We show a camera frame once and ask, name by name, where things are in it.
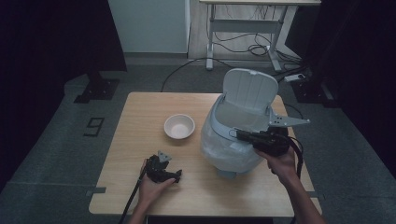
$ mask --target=white wall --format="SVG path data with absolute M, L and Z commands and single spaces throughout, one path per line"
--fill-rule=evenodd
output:
M 190 0 L 108 0 L 124 52 L 187 53 Z

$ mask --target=cable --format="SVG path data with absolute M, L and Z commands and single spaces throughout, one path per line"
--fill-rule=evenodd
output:
M 207 60 L 207 59 L 214 60 L 214 61 L 216 61 L 216 62 L 222 63 L 222 64 L 224 64 L 224 65 L 227 65 L 227 66 L 233 68 L 233 66 L 231 66 L 231 65 L 229 65 L 229 64 L 227 64 L 227 63 L 224 63 L 224 62 L 222 62 L 222 61 L 220 61 L 220 60 L 218 60 L 218 59 L 215 59 L 215 58 L 199 58 L 199 59 L 194 59 L 194 60 L 192 60 L 192 61 L 190 61 L 190 62 L 184 63 L 183 65 L 181 65 L 180 67 L 178 67 L 176 70 L 174 70 L 172 73 L 170 73 L 170 74 L 166 77 L 166 79 L 163 81 L 163 85 L 161 86 L 161 92 L 163 92 L 163 88 L 165 87 L 165 84 L 166 84 L 166 82 L 168 81 L 169 77 L 171 77 L 175 72 L 177 72 L 178 70 L 180 70 L 181 68 L 185 67 L 186 65 L 188 65 L 188 64 L 190 64 L 190 63 L 198 62 L 198 61 L 201 61 L 201 60 Z
M 122 224 L 123 220 L 126 217 L 126 213 L 128 212 L 129 206 L 131 205 L 132 200 L 134 199 L 134 196 L 137 193 L 137 190 L 140 187 L 140 183 L 142 182 L 143 176 L 146 174 L 146 167 L 143 168 L 142 172 L 140 173 L 139 178 L 137 179 L 136 185 L 134 186 L 134 191 L 132 191 L 131 197 L 128 200 L 128 203 L 125 205 L 124 211 L 122 213 L 122 216 L 120 218 L 119 224 Z
M 286 76 L 289 76 L 291 73 L 294 73 L 294 72 L 301 72 L 301 71 L 303 71 L 305 68 L 306 68 L 305 66 L 301 66 L 301 67 L 298 67 L 298 68 L 290 69 L 290 70 L 288 70 L 288 71 L 276 73 L 276 74 L 274 74 L 274 75 L 271 75 L 271 74 L 269 74 L 269 75 L 272 76 L 272 77 L 278 77 L 278 76 L 281 76 L 281 75 L 285 75 L 285 74 L 286 74 L 286 75 L 285 75 L 285 77 L 286 77 Z
M 228 6 L 225 5 L 225 7 L 227 8 L 227 15 L 230 17 L 230 19 L 233 19 L 233 17 L 230 15 L 230 11 L 228 10 Z
M 294 141 L 297 141 L 297 143 L 300 145 L 300 148 L 297 147 L 297 145 L 294 143 Z M 296 138 L 294 137 L 289 137 L 289 143 L 290 146 L 293 148 L 294 152 L 297 155 L 297 168 L 296 168 L 296 173 L 298 178 L 301 178 L 301 171 L 303 170 L 303 164 L 304 164 L 304 158 L 303 158 L 303 153 L 304 153 L 304 148 L 303 145 L 301 144 L 300 141 L 298 141 Z M 296 221 L 296 216 L 293 217 L 293 219 L 291 220 L 290 224 L 294 224 Z
M 301 119 L 304 119 L 303 114 L 301 113 L 301 111 L 299 109 L 297 109 L 296 107 L 294 107 L 293 105 L 288 105 L 288 104 L 284 104 L 285 106 L 288 106 L 290 108 L 293 108 L 295 111 L 297 111 L 297 113 L 300 114 Z
M 256 16 L 256 14 L 257 14 L 257 19 L 265 20 L 265 17 L 266 17 L 266 14 L 267 14 L 267 11 L 268 11 L 268 8 L 269 8 L 269 7 L 268 7 L 268 6 L 266 7 L 265 12 L 264 12 L 264 9 L 263 9 L 263 8 L 264 8 L 264 6 L 257 6 L 256 9 L 255 9 L 255 11 L 254 11 L 254 13 L 253 13 L 253 16 L 250 17 L 249 19 L 250 19 L 250 20 L 253 19 L 253 18 Z M 214 17 L 216 17 L 217 6 L 214 6 L 213 9 L 214 9 L 213 15 L 214 15 Z M 229 8 L 228 8 L 227 5 L 226 5 L 226 10 L 227 10 L 228 16 L 229 16 L 230 18 L 232 18 L 232 16 L 231 16 L 230 13 L 229 13 Z M 272 13 L 272 20 L 274 20 L 275 12 L 276 12 L 276 6 L 274 6 L 274 10 L 273 10 L 273 13 Z M 209 18 L 209 5 L 206 6 L 206 36 L 207 36 L 207 38 L 209 39 L 208 18 Z M 221 46 L 221 47 L 223 47 L 223 48 L 225 48 L 225 49 L 227 49 L 228 51 L 233 52 L 233 53 L 246 53 L 246 52 L 250 52 L 251 54 L 253 54 L 253 55 L 255 55 L 255 56 L 259 56 L 259 57 L 265 56 L 265 55 L 268 53 L 268 49 L 267 49 L 266 46 L 264 46 L 264 45 L 262 45 L 262 44 L 259 43 L 259 41 L 257 40 L 257 37 L 258 37 L 258 36 L 261 37 L 261 38 L 263 38 L 263 39 L 265 39 L 265 40 L 268 42 L 268 45 L 271 45 L 271 40 L 269 40 L 268 38 L 266 38 L 266 37 L 263 36 L 263 35 L 259 35 L 258 33 L 257 33 L 257 34 L 244 34 L 244 35 L 238 35 L 238 36 L 231 37 L 231 38 L 227 38 L 227 39 L 221 39 L 221 38 L 219 38 L 217 32 L 213 32 L 213 33 L 214 33 L 216 39 L 217 39 L 218 41 L 220 41 L 220 42 L 235 40 L 235 39 L 237 39 L 237 38 L 240 38 L 240 37 L 243 37 L 243 36 L 247 36 L 247 35 L 255 35 L 255 36 L 254 36 L 254 41 L 256 42 L 256 45 L 250 45 L 250 46 L 247 47 L 246 50 L 234 50 L 234 49 L 229 49 L 229 48 L 227 48 L 226 46 L 224 46 L 224 45 L 222 45 L 222 44 L 220 44 L 220 43 L 213 42 L 214 45 Z M 256 53 L 255 50 L 257 50 L 257 49 L 263 49 L 263 50 L 264 50 L 264 53 Z M 276 53 L 278 54 L 278 57 L 279 57 L 280 59 L 282 59 L 283 61 L 285 61 L 285 62 L 287 62 L 287 63 L 289 63 L 289 64 L 301 64 L 301 62 L 302 62 L 302 60 L 301 60 L 300 58 L 294 57 L 294 56 L 291 56 L 291 55 L 288 55 L 288 54 L 286 54 L 286 53 L 284 53 L 284 52 L 282 52 L 282 51 L 280 51 L 280 50 L 277 50 L 277 49 L 276 49 Z

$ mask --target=wrist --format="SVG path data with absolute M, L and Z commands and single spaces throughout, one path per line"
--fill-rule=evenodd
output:
M 301 184 L 300 179 L 295 172 L 290 172 L 289 174 L 280 177 L 279 180 L 286 189 L 295 187 L 296 184 Z
M 134 208 L 135 212 L 146 213 L 149 210 L 150 203 L 148 202 L 138 202 Z

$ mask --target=desk leg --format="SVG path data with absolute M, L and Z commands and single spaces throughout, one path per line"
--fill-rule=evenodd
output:
M 283 22 L 285 20 L 287 11 L 288 11 L 288 6 L 284 6 L 283 10 L 282 10 L 282 14 L 280 15 L 280 18 L 278 21 L 278 25 L 276 27 L 276 32 L 274 33 L 274 38 L 271 40 L 271 45 L 269 47 L 267 47 L 268 55 L 270 56 L 273 67 L 277 72 L 282 71 L 282 68 L 280 67 L 275 49 L 276 49 L 277 40 L 279 39 L 280 31 L 282 30 Z
M 210 5 L 209 43 L 206 49 L 206 70 L 213 70 L 213 21 L 215 20 L 215 5 Z

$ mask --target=wooden table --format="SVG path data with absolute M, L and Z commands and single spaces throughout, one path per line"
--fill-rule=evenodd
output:
M 105 193 L 92 196 L 90 211 L 94 214 L 122 214 L 138 178 L 144 159 L 158 150 L 173 159 L 167 171 L 183 170 L 181 180 L 168 189 L 148 211 L 149 215 L 220 216 L 220 217 L 292 217 L 290 199 L 266 162 L 236 179 L 217 176 L 216 168 L 200 151 L 201 129 L 217 93 L 130 93 L 123 108 L 97 187 Z M 279 96 L 273 109 L 286 115 Z M 169 138 L 165 120 L 174 114 L 188 114 L 195 132 L 183 140 Z M 305 166 L 302 182 L 314 191 Z M 318 199 L 312 199 L 320 210 Z M 137 195 L 129 213 L 135 207 Z
M 231 32 L 231 33 L 258 33 L 274 34 L 270 46 L 267 46 L 268 56 L 271 59 L 274 69 L 279 72 L 282 68 L 279 65 L 276 54 L 276 43 L 279 39 L 280 31 L 288 10 L 288 6 L 319 6 L 320 0 L 200 0 L 201 3 L 210 5 L 210 23 L 209 23 L 209 43 L 206 52 L 206 69 L 213 69 L 213 33 Z M 216 5 L 266 5 L 282 6 L 282 12 L 278 20 L 220 20 L 215 17 Z

